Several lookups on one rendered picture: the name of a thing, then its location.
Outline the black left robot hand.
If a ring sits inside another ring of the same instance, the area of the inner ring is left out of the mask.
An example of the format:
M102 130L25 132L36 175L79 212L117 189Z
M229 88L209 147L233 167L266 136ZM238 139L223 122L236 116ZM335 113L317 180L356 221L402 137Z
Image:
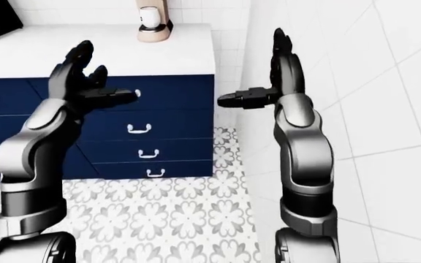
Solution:
M106 87L107 67L98 66L85 76L83 70L90 63L93 51L91 41L85 40L67 53L63 63L57 64L50 74L48 98L64 100L83 113L135 102L138 95L134 91Z

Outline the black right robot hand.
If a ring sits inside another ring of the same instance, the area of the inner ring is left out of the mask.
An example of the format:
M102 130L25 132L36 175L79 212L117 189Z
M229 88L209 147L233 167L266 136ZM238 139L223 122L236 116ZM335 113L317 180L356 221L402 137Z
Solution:
M305 92L300 59L292 52L292 41L281 28L277 28L273 33L270 83L270 88L253 87L220 96L217 99L217 105L245 110L260 109L269 104L275 104L282 96Z

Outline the beige coffee machine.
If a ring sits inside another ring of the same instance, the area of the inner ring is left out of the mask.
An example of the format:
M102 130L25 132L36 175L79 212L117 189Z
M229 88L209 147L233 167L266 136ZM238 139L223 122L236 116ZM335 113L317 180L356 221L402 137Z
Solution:
M136 0L140 16L140 8L154 6L159 10L161 23L157 28L146 28L141 25L138 29L137 39L144 43L157 43L169 39L173 30L173 23L170 20L167 0Z

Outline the white coffee cup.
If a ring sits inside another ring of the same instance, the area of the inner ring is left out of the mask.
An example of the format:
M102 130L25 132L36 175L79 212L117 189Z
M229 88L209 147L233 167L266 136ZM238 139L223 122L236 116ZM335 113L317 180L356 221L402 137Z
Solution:
M141 7L140 20L146 28L157 28L161 23L158 8L154 6Z

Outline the navy blue drawer cabinet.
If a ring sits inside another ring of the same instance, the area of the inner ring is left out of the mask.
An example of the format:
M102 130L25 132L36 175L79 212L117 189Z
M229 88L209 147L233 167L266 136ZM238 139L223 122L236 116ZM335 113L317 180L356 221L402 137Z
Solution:
M139 89L131 104L89 113L64 162L65 179L208 177L213 161L213 75L110 77L108 87ZM48 96L46 78L0 78L0 143ZM140 159L137 152L160 154Z

